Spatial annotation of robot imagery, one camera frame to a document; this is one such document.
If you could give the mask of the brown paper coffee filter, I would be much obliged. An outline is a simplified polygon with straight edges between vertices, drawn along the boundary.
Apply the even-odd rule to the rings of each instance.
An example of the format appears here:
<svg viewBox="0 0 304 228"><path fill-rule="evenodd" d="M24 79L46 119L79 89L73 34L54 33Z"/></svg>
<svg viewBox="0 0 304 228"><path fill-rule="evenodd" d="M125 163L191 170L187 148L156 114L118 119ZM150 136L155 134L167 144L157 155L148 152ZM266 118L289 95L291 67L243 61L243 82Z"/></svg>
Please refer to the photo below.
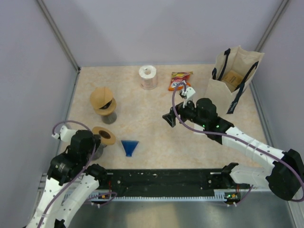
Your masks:
<svg viewBox="0 0 304 228"><path fill-rule="evenodd" d="M90 103L94 109L99 109L113 99L113 93L108 87L97 87L90 94Z"/></svg>

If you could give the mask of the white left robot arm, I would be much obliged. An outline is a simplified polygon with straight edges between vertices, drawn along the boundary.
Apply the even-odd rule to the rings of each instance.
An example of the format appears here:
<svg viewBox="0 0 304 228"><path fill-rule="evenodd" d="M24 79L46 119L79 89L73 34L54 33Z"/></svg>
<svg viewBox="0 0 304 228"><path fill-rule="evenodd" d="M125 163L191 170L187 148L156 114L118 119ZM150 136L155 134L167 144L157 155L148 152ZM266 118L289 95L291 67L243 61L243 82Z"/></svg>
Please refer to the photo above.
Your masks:
<svg viewBox="0 0 304 228"><path fill-rule="evenodd" d="M90 164L102 142L99 134L62 127L60 133L52 136L69 145L51 160L42 196L28 228L67 228L88 196L108 182L106 170Z"/></svg>

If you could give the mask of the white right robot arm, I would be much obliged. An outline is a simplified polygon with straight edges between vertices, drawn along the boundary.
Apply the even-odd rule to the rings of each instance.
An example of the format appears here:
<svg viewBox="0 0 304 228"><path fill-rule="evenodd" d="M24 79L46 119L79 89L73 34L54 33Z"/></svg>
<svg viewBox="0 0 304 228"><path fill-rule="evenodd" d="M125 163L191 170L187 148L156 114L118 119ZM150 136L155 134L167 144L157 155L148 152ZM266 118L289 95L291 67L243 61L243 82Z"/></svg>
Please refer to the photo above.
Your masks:
<svg viewBox="0 0 304 228"><path fill-rule="evenodd" d="M304 187L304 163L297 151L276 149L246 135L234 124L219 117L215 105L208 98L172 106L162 118L171 127L176 125L176 120L181 124L185 121L195 123L203 127L202 133L211 140L233 148L261 165L261 168L240 164L227 166L221 179L227 188L237 184L268 187L277 197L296 201L295 194Z"/></svg>

